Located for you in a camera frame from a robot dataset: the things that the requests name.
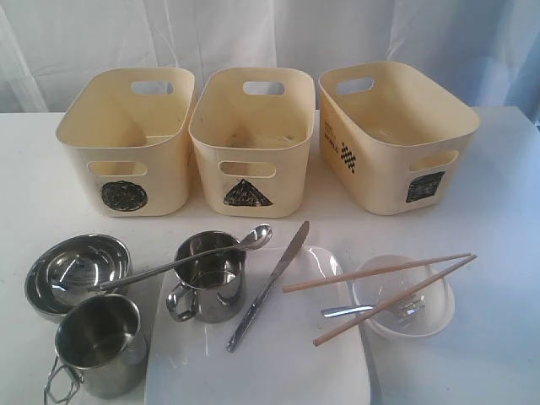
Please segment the long stainless steel spoon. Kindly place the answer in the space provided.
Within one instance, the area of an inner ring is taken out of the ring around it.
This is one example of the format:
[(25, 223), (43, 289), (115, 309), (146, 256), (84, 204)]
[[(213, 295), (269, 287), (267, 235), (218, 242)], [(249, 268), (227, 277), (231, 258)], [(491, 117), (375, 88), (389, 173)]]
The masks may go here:
[(106, 291), (114, 289), (117, 287), (122, 287), (124, 285), (134, 284), (139, 281), (142, 281), (146, 278), (153, 277), (155, 275), (164, 273), (174, 267), (183, 265), (188, 262), (193, 262), (197, 259), (203, 258), (209, 255), (215, 255), (219, 253), (225, 253), (227, 251), (254, 251), (265, 246), (271, 239), (273, 235), (272, 227), (269, 224), (259, 224), (255, 229), (252, 229), (248, 235), (246, 235), (240, 242), (236, 242), (231, 246), (214, 248), (208, 251), (203, 251), (194, 255), (191, 255), (181, 260), (177, 260), (171, 263), (167, 263), (163, 266), (152, 268), (140, 273), (133, 274), (129, 277), (119, 278), (113, 281), (107, 281), (101, 283), (98, 288), (100, 290)]

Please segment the wooden chopstick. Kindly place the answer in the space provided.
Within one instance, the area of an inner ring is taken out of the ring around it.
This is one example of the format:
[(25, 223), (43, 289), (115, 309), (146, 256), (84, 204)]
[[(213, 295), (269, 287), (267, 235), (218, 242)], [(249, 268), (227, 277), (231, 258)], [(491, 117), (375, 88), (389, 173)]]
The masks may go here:
[(327, 332), (320, 337), (315, 338), (312, 342), (313, 345), (318, 347), (322, 345), (323, 343), (326, 343), (327, 341), (335, 338), (336, 336), (340, 335), (343, 332), (346, 332), (352, 327), (358, 326), (361, 322), (366, 321), (370, 319), (372, 316), (377, 315), (378, 313), (382, 312), (383, 310), (388, 309), (390, 306), (396, 304), (397, 302), (404, 300), (409, 295), (415, 294), (419, 292), (421, 289), (424, 289), (431, 284), (435, 283), (436, 281), (446, 277), (447, 275), (453, 273), (457, 269), (465, 266), (469, 262), (475, 260), (478, 256), (476, 254), (469, 255), (468, 257), (464, 258), (463, 260), (459, 261), (458, 263), (449, 266), (448, 268), (444, 269), (441, 272), (438, 272), (435, 275), (430, 276), (429, 278), (426, 278), (421, 283), (415, 284), (413, 287), (406, 289), (402, 291), (400, 294), (394, 295), (388, 300), (385, 300), (381, 302), (379, 305), (377, 305), (374, 309), (368, 310), (364, 313), (362, 313), (359, 316), (356, 316), (353, 320), (347, 321), (340, 325), (339, 327), (336, 327), (332, 329), (330, 332)]
[(296, 291), (306, 290), (306, 289), (313, 289), (325, 285), (330, 284), (337, 284), (349, 280), (355, 280), (360, 278), (368, 278), (371, 276), (376, 275), (382, 275), (386, 273), (394, 273), (397, 271), (409, 269), (409, 268), (415, 268), (415, 267), (422, 267), (427, 265), (432, 265), (440, 262), (448, 262), (456, 259), (461, 258), (469, 258), (473, 254), (472, 253), (461, 253), (461, 254), (455, 254), (450, 256), (440, 256), (440, 257), (434, 257), (434, 258), (428, 258), (428, 259), (421, 259), (421, 260), (414, 260), (414, 261), (408, 261), (403, 262), (397, 265), (391, 265), (386, 267), (373, 267), (368, 268), (367, 270), (357, 271), (354, 273), (347, 273), (347, 274), (341, 274), (336, 276), (331, 276), (328, 278), (320, 278), (317, 280), (311, 280), (303, 283), (296, 283), (291, 285), (285, 285), (282, 287), (282, 291), (287, 293), (292, 293)]

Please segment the white plastic bowl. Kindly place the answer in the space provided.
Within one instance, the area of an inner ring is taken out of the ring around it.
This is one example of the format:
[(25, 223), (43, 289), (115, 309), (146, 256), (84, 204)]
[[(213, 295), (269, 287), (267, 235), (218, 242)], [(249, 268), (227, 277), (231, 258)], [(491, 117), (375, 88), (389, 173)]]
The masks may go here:
[[(434, 267), (427, 265), (356, 279), (351, 284), (354, 301), (358, 305), (377, 305), (436, 272)], [(415, 294), (415, 299), (422, 307), (411, 316), (400, 318), (385, 310), (365, 323), (380, 336), (396, 340), (434, 335), (451, 321), (455, 299), (445, 279), (420, 290)]]

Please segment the small stainless steel fork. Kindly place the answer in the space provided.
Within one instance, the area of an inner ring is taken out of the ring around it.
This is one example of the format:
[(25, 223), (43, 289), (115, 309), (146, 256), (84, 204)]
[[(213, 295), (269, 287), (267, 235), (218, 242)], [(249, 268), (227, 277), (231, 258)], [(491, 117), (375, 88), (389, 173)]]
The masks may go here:
[[(398, 318), (406, 318), (418, 313), (424, 307), (424, 297), (418, 297), (416, 294), (414, 294), (408, 296), (404, 300), (398, 301), (394, 305), (387, 307), (386, 311), (389, 311)], [(373, 305), (345, 305), (323, 309), (321, 310), (321, 314), (325, 318), (333, 318), (338, 316), (355, 315), (366, 311), (371, 311), (373, 308)]]

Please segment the stainless steel table knife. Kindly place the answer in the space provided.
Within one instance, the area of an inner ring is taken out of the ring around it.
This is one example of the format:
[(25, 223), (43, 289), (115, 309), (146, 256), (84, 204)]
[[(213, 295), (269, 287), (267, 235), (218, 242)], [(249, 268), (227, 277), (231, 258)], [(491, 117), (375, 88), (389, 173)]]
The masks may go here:
[(293, 239), (290, 241), (283, 255), (280, 257), (276, 267), (273, 269), (272, 273), (267, 279), (267, 282), (264, 284), (254, 301), (251, 303), (247, 312), (244, 314), (240, 324), (235, 329), (234, 333), (227, 342), (226, 350), (229, 353), (232, 354), (237, 349), (240, 341), (246, 335), (251, 324), (257, 318), (257, 313), (262, 308), (264, 301), (266, 300), (270, 291), (273, 288), (273, 285), (277, 282), (278, 278), (283, 274), (284, 270), (289, 266), (289, 264), (295, 258), (296, 254), (300, 251), (300, 248), (304, 245), (304, 242), (310, 231), (310, 226), (310, 221), (306, 220), (300, 226)]

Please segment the cream bin with triangle mark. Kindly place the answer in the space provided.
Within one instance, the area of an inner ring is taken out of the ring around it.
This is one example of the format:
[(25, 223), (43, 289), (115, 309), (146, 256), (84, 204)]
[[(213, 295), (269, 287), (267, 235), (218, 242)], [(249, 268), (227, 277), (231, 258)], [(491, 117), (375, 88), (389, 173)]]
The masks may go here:
[(298, 209), (315, 108), (313, 79), (300, 70), (216, 72), (189, 126), (208, 205), (224, 215), (269, 219)]

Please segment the rear stainless steel mug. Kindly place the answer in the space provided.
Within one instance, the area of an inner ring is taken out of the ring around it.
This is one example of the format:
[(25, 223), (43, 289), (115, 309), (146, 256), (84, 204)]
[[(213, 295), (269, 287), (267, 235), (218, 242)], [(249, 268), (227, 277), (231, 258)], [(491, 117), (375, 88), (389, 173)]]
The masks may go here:
[(234, 317), (246, 298), (245, 261), (244, 251), (229, 250), (174, 267), (179, 283), (165, 300), (170, 317), (206, 323)]

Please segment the stainless steel mug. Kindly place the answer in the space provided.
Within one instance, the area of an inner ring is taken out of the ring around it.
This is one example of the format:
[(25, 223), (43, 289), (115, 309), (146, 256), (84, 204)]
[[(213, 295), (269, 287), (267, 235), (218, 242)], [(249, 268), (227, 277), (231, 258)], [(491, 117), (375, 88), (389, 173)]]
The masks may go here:
[(206, 323), (234, 317), (246, 298), (245, 261), (244, 251), (229, 250), (174, 267), (179, 283), (165, 300), (170, 317)]
[(103, 399), (130, 392), (145, 377), (149, 346), (138, 306), (120, 294), (89, 298), (67, 313), (55, 334), (44, 404), (68, 404), (79, 389)]

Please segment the cream bin with square mark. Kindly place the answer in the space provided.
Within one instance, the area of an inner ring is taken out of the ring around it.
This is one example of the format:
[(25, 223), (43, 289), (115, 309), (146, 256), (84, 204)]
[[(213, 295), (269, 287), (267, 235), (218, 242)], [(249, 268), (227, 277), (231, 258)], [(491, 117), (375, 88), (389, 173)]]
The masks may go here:
[(400, 62), (333, 69), (319, 89), (321, 156), (378, 215), (438, 203), (480, 126), (472, 108)]

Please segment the white square plate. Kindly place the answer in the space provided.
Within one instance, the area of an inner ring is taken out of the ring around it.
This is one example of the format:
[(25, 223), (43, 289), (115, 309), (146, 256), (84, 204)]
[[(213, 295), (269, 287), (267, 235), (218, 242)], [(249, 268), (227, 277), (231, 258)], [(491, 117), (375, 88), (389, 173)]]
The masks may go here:
[(367, 404), (370, 377), (359, 331), (321, 346), (314, 338), (338, 319), (321, 311), (350, 303), (336, 283), (285, 294), (282, 287), (337, 275), (337, 258), (306, 246), (278, 279), (234, 352), (226, 344), (239, 317), (207, 324), (174, 321), (165, 305), (155, 316), (145, 401), (148, 404)]

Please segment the cream bin with circle mark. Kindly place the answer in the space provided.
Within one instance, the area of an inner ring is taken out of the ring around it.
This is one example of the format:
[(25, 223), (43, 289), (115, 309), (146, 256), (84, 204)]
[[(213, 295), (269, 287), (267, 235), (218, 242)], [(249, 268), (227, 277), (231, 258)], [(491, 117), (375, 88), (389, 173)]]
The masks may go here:
[(96, 211), (163, 216), (186, 203), (195, 85), (183, 68), (134, 67), (101, 73), (81, 90), (56, 136)]

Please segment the small inner steel bowl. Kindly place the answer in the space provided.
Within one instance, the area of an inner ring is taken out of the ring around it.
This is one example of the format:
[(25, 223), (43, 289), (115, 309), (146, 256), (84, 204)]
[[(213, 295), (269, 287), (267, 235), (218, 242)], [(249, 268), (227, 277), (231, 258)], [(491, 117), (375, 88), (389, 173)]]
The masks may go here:
[(53, 297), (64, 305), (75, 306), (102, 294), (99, 288), (108, 281), (111, 262), (98, 253), (62, 253), (46, 268), (46, 279)]

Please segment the large stainless steel bowl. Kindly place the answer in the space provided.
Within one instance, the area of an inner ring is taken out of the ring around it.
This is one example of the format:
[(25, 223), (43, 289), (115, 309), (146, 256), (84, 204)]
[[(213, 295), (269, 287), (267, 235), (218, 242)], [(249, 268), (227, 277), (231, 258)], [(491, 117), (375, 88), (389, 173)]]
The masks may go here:
[(39, 317), (55, 324), (60, 323), (68, 312), (77, 305), (64, 305), (53, 297), (51, 287), (46, 279), (46, 268), (53, 258), (70, 251), (98, 253), (106, 256), (111, 262), (111, 273), (108, 281), (132, 274), (130, 252), (120, 240), (113, 236), (103, 234), (77, 235), (55, 244), (36, 259), (24, 281), (25, 298), (34, 312)]

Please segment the front stainless steel mug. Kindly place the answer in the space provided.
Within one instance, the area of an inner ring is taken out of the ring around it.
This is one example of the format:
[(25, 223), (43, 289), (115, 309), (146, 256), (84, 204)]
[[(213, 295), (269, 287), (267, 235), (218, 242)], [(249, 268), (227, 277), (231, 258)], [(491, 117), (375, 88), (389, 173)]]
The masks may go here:
[(55, 334), (44, 404), (68, 404), (79, 389), (103, 399), (130, 392), (145, 377), (149, 346), (138, 306), (120, 294), (89, 298), (67, 313)]

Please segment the white curtain backdrop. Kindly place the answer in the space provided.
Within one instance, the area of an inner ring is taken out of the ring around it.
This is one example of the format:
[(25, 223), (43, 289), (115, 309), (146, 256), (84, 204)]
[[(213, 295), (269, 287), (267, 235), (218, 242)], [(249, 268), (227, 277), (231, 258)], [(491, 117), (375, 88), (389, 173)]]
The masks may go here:
[(469, 105), (539, 117), (536, 1), (4, 1), (1, 109), (65, 111), (113, 68), (223, 68), (318, 77), (409, 64)]

